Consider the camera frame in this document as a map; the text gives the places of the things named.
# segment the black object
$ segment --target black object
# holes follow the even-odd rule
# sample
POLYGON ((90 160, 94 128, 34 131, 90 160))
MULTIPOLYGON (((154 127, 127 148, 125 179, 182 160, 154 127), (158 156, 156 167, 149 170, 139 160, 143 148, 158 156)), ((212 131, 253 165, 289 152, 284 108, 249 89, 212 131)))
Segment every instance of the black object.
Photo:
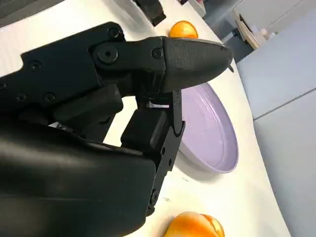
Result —
POLYGON ((153 26, 166 18, 159 0, 134 0, 153 26))
POLYGON ((180 146, 181 89, 233 58, 207 41, 126 42, 112 22, 21 57, 22 69, 0 78, 2 237, 112 237, 141 227, 180 146), (122 146, 102 144, 131 95, 138 109, 122 146), (48 127, 56 121, 59 129, 48 127))
POLYGON ((64 0, 0 0, 0 28, 33 16, 64 0))

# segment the table surface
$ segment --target table surface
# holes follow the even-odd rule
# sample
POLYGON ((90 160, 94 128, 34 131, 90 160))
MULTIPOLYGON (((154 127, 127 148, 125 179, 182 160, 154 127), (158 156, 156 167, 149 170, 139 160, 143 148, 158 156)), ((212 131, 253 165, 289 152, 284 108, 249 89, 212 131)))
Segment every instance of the table surface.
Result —
MULTIPOLYGON (((65 0, 28 19, 0 29, 0 76, 22 67, 20 54, 41 45, 86 30, 107 21, 119 23, 127 40, 167 35, 179 20, 192 22, 201 39, 219 41, 188 3, 160 0, 167 18, 157 27, 146 20, 132 1, 65 0)), ((227 237, 289 237, 278 208, 253 129, 250 107, 235 63, 235 73, 226 70, 210 82, 233 123, 239 162, 229 174, 200 171, 181 153, 161 189, 154 214, 131 237, 160 237, 174 216, 197 211, 215 216, 227 237)), ((120 145, 127 121, 136 108, 132 97, 124 98, 120 112, 105 142, 120 145)))

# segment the cabinet door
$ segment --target cabinet door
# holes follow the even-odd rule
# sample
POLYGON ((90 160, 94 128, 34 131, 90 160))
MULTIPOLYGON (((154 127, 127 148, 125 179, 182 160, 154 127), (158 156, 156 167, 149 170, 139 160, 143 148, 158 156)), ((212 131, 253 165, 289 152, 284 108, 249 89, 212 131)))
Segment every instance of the cabinet door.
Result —
POLYGON ((292 236, 315 236, 316 91, 254 122, 272 189, 292 236))

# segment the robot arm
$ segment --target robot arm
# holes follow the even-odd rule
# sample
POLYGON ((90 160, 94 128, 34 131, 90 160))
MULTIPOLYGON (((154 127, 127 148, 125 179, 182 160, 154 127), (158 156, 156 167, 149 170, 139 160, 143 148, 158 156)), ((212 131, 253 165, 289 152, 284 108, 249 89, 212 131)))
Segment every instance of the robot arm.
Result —
POLYGON ((0 78, 5 237, 112 237, 140 228, 179 149, 181 89, 215 78, 233 56, 202 40, 126 42, 109 22, 21 57, 23 67, 0 78), (138 109, 122 146, 103 144, 124 96, 135 96, 138 109), (48 127, 56 121, 69 131, 48 127))

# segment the wall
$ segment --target wall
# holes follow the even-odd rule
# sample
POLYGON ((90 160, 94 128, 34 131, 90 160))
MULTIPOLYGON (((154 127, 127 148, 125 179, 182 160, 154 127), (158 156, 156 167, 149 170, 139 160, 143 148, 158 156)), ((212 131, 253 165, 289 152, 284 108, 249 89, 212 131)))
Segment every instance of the wall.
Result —
POLYGON ((312 10, 237 65, 292 237, 316 233, 315 22, 312 10))

